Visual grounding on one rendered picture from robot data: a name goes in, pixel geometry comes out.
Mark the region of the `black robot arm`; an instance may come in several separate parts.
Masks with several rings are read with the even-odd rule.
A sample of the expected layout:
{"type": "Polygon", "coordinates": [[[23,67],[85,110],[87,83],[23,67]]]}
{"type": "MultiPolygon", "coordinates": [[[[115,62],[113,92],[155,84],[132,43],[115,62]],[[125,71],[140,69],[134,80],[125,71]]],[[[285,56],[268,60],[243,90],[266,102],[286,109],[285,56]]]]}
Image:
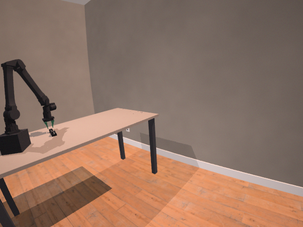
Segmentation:
{"type": "Polygon", "coordinates": [[[31,78],[27,70],[25,69],[25,64],[22,60],[16,59],[12,61],[7,61],[1,64],[4,74],[4,88],[5,88],[5,111],[3,113],[5,122],[5,133],[11,135],[14,133],[21,132],[16,125],[16,119],[20,117],[20,112],[17,110],[14,96],[14,84],[13,84],[13,70],[16,71],[25,83],[29,86],[32,92],[37,97],[39,103],[43,107],[44,113],[48,113],[56,109],[55,103],[49,103],[49,98],[40,90],[34,80],[31,78]]]}

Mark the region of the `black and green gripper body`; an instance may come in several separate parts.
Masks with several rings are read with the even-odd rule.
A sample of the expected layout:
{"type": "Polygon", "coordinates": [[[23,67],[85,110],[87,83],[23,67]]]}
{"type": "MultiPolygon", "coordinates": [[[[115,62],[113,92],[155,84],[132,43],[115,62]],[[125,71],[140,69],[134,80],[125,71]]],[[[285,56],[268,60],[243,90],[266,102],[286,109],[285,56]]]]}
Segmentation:
{"type": "Polygon", "coordinates": [[[44,118],[42,119],[44,122],[49,122],[49,121],[53,121],[54,120],[54,117],[53,116],[51,117],[51,113],[50,112],[44,113],[44,116],[45,116],[45,119],[44,118]]]}

